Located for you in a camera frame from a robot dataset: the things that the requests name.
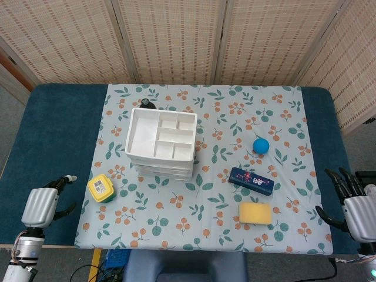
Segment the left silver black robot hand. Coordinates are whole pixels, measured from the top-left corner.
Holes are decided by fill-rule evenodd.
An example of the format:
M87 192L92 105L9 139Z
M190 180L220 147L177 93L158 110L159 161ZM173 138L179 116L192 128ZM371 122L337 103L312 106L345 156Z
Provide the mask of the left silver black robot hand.
M67 209L62 211L56 211L56 207L64 187L76 180L76 176L66 175L49 182L43 187L32 189L28 196L21 222L26 227L44 229L53 220L70 215L74 211L76 203L72 203Z

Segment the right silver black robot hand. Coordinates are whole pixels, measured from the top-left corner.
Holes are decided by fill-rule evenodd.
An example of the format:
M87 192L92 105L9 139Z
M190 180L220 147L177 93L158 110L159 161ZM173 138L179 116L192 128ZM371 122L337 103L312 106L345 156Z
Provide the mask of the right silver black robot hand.
M338 221L320 207L315 206L319 217L328 225L347 232L359 243L375 242L375 201L366 195L357 178L339 168L340 173L325 169L339 198L344 220Z

